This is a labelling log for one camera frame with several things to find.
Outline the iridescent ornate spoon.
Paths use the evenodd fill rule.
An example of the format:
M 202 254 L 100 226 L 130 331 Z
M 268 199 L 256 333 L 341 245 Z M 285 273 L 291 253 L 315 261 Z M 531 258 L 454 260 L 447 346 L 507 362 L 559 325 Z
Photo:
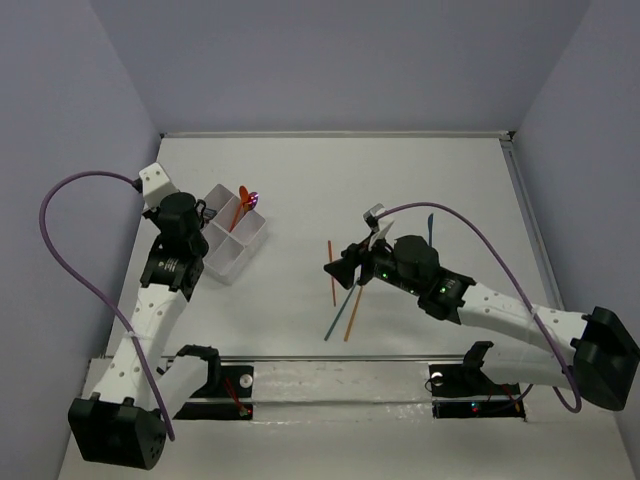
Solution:
M 259 194 L 257 192 L 250 192 L 247 202 L 247 210 L 251 211 L 256 208 L 259 201 Z

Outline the dark blue fork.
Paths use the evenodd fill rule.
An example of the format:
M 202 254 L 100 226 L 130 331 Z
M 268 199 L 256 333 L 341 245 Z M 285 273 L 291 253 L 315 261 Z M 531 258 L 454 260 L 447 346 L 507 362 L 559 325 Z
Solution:
M 206 221 L 211 221 L 217 215 L 217 211 L 215 209 L 205 208 L 203 210 L 203 218 Z

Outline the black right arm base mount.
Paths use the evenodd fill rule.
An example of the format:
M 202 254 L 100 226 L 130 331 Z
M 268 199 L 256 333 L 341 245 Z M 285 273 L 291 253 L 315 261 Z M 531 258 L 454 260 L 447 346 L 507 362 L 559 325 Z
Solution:
M 475 342 L 458 363 L 432 364 L 424 387 L 435 419 L 526 419 L 518 384 L 498 384 L 482 371 L 491 341 Z

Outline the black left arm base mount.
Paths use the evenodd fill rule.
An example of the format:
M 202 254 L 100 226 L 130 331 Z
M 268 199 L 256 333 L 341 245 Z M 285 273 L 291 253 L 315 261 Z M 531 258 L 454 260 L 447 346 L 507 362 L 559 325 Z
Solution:
M 174 415 L 174 420 L 251 421 L 252 365 L 223 364 L 217 349 L 196 345 L 181 348 L 177 358 L 194 357 L 207 363 L 207 378 Z

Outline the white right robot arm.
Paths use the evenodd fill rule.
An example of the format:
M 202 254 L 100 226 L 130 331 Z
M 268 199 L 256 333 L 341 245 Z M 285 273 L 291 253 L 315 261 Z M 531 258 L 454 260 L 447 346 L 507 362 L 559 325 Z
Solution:
M 417 299 L 428 316 L 493 331 L 522 342 L 502 349 L 480 340 L 460 368 L 462 384 L 482 392 L 493 383 L 576 389 L 598 407 L 626 406 L 639 365 L 639 346 L 613 311 L 567 312 L 509 297 L 441 266 L 436 249 L 417 235 L 394 244 L 351 244 L 324 270 L 343 288 L 378 279 Z

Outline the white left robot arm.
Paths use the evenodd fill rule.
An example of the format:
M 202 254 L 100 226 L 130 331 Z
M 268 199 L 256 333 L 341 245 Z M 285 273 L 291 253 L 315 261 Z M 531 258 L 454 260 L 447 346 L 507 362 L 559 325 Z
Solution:
M 221 370 L 188 348 L 176 372 L 154 376 L 166 343 L 204 270 L 208 244 L 201 228 L 205 204 L 186 192 L 171 193 L 144 214 L 159 233 L 147 257 L 131 317 L 103 377 L 68 412 L 73 437 L 88 462 L 150 470 L 167 441 L 172 419 L 195 391 L 215 392 Z

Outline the orange spoon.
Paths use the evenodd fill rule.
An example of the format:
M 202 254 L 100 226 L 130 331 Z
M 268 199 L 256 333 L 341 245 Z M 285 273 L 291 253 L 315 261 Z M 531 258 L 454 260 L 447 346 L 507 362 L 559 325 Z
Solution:
M 241 214 L 245 211 L 245 207 L 249 204 L 250 194 L 248 189 L 241 185 L 239 187 L 239 204 L 236 207 L 229 231 L 232 232 L 235 226 L 237 225 Z

